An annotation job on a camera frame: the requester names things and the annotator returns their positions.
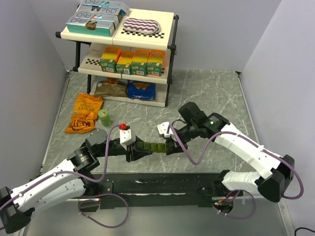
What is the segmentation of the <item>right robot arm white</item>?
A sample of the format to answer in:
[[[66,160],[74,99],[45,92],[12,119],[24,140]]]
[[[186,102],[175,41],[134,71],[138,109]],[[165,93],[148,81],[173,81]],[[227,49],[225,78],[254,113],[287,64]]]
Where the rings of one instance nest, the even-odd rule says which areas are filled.
[[[246,190],[260,194],[271,202],[284,197],[293,180],[295,160],[290,155],[280,156],[248,138],[228,119],[218,113],[206,115],[194,102],[183,105],[178,112],[185,126],[177,130],[169,122],[157,126],[160,136],[170,145],[168,155],[187,153],[186,144],[200,137],[208,139],[239,156],[254,168],[253,172],[222,171],[215,190],[226,196],[232,190]]]

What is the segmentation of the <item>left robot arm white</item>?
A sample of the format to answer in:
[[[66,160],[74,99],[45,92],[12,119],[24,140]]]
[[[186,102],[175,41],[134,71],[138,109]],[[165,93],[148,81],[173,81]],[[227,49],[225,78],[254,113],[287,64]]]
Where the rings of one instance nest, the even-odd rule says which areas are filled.
[[[142,141],[131,129],[120,130],[119,138],[110,139],[111,132],[97,130],[59,165],[45,174],[10,189],[0,190],[2,230],[12,234],[27,226],[35,211],[50,208],[68,199],[93,197],[106,173],[95,178],[92,170],[100,165],[99,158],[124,155],[127,162],[153,154],[150,143]]]

